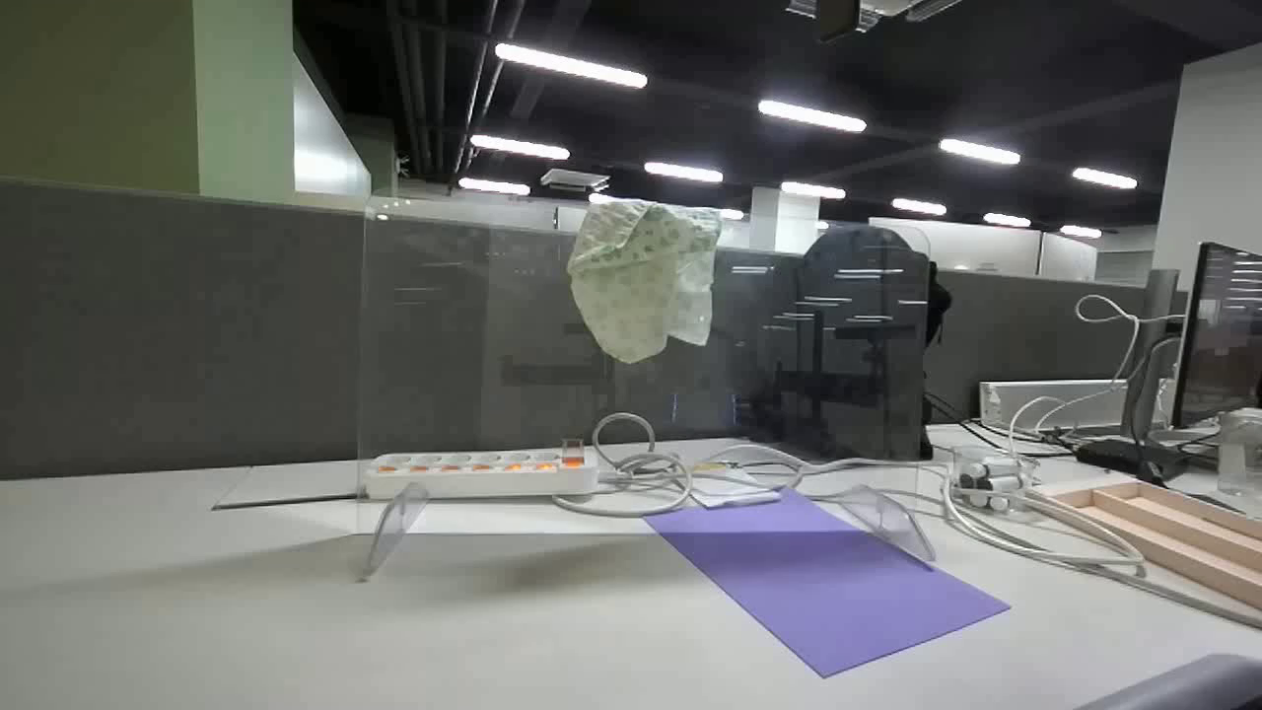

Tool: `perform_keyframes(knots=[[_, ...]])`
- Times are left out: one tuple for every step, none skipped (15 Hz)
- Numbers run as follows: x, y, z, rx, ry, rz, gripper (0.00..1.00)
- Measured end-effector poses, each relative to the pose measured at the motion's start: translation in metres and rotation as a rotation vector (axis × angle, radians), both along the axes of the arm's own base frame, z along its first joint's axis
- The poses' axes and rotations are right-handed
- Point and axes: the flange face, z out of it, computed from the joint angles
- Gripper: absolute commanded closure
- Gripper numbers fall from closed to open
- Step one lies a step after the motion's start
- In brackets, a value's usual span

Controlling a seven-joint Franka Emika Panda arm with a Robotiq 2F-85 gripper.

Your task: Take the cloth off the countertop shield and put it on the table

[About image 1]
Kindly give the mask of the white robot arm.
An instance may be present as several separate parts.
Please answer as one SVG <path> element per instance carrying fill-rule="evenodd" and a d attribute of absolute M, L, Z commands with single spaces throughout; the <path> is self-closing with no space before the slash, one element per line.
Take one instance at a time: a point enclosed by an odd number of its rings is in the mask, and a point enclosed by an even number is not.
<path fill-rule="evenodd" d="M 928 23 L 962 0 L 788 0 L 784 13 L 813 21 L 821 37 L 870 33 L 882 21 Z"/>

